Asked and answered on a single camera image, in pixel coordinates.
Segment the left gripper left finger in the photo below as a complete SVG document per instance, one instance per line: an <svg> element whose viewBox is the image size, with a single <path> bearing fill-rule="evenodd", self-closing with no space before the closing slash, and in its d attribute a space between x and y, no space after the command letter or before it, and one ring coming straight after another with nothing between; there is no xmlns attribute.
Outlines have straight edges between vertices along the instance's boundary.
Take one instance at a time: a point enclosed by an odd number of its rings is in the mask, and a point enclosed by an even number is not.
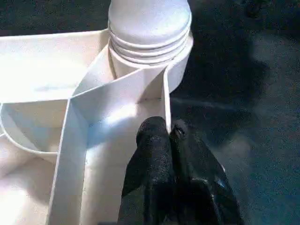
<svg viewBox="0 0 300 225"><path fill-rule="evenodd" d="M164 225L172 211L175 177L165 120L147 118L136 134L136 150L127 167L119 225Z"/></svg>

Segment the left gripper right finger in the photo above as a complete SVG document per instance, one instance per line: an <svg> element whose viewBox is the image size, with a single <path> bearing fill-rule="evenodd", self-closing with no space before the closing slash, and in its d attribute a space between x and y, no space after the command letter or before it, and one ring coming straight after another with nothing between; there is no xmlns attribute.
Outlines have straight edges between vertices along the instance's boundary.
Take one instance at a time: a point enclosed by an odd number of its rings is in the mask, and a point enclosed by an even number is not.
<svg viewBox="0 0 300 225"><path fill-rule="evenodd" d="M237 199L225 171L203 140L184 121L171 131L180 225L242 225Z"/></svg>

